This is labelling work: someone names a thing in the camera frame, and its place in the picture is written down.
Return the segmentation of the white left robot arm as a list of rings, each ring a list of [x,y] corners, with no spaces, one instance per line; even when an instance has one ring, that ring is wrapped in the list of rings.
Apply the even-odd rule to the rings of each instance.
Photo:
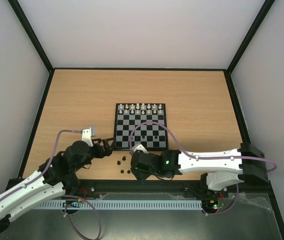
[[[78,140],[64,151],[52,151],[50,158],[29,177],[0,194],[0,233],[32,208],[64,195],[74,195],[80,188],[78,170],[93,159],[113,152],[113,138]]]

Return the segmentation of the black and silver chessboard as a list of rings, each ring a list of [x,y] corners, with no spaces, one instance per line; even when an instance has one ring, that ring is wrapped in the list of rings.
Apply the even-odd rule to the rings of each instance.
[[[140,114],[136,114],[136,104],[140,104]],[[143,102],[117,103],[115,105],[114,120],[114,150],[129,150],[136,144],[142,144],[147,151],[163,151],[169,148],[168,133],[164,129],[167,126],[166,104],[165,103],[145,103],[146,110],[141,109]],[[122,114],[119,114],[119,105],[123,105]],[[135,105],[134,114],[131,112],[131,104]],[[147,105],[151,105],[151,114],[147,114]],[[156,105],[157,114],[153,114],[153,105]],[[125,114],[125,105],[129,106],[128,114]],[[158,113],[158,106],[162,105],[162,114]],[[135,136],[140,136],[140,141],[135,140]],[[148,136],[152,136],[152,141],[148,141]],[[165,136],[165,141],[159,141],[159,136]]]

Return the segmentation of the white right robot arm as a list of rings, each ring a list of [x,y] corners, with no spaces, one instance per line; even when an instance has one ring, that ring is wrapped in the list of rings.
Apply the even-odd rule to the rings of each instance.
[[[220,152],[169,149],[161,154],[149,153],[140,144],[133,148],[130,166],[138,181],[201,172],[200,191],[206,196],[240,183],[254,187],[269,184],[265,155],[250,143]]]

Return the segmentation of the black frame post rear left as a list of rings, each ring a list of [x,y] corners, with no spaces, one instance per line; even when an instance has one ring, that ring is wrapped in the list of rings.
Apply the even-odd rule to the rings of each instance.
[[[16,17],[18,18],[21,26],[23,27],[25,33],[27,34],[29,40],[31,41],[32,45],[34,46],[37,54],[39,55],[41,61],[43,62],[45,68],[49,73],[52,73],[54,70],[53,65],[51,64],[47,54],[45,53],[44,48],[42,47],[32,25],[30,24],[23,8],[21,7],[18,0],[8,0],[13,12],[15,13]]]

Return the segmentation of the black frame post rear right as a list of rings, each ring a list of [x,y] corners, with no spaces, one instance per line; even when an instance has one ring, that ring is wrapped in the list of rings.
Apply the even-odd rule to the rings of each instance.
[[[242,56],[244,55],[245,51],[247,50],[249,44],[251,43],[252,39],[254,38],[256,32],[260,28],[261,24],[263,23],[264,19],[268,15],[270,9],[272,8],[275,0],[265,0],[257,13],[254,21],[252,22],[249,30],[247,31],[245,37],[243,38],[239,48],[237,49],[234,57],[232,58],[227,72],[231,75],[232,72],[235,70],[237,64],[241,60]]]

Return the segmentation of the black aluminium front rail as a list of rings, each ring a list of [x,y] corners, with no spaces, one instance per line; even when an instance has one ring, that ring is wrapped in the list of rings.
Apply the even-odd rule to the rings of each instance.
[[[217,193],[206,189],[200,180],[97,180],[81,179],[79,190],[81,197],[97,198],[108,193],[130,194],[171,194],[198,200],[217,199],[236,192],[236,186],[227,186],[226,190]]]

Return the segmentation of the white king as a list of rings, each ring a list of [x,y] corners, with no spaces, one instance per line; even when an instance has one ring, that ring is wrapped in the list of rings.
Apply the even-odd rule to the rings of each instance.
[[[136,108],[137,110],[140,110],[140,104],[137,103],[135,108]]]

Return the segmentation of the black frame post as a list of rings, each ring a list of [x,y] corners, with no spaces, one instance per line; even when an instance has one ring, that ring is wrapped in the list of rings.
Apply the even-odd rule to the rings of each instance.
[[[43,62],[45,68],[49,73],[52,73],[54,70],[53,65],[51,64],[47,54],[45,53],[44,48],[42,47],[32,25],[30,24],[23,8],[21,7],[18,0],[8,0],[13,12],[15,13],[16,17],[18,18],[21,26],[23,27],[25,33],[27,34],[29,40],[31,41],[32,45],[34,46],[37,54],[39,55],[41,61]]]
[[[235,70],[237,64],[241,60],[242,56],[244,55],[245,51],[247,50],[249,44],[251,43],[252,39],[254,38],[256,32],[260,28],[261,24],[263,23],[264,19],[268,15],[270,9],[272,8],[275,0],[265,0],[257,13],[254,21],[252,22],[249,30],[247,31],[245,37],[243,38],[239,48],[237,49],[234,57],[232,58],[227,72],[231,75],[232,72]]]

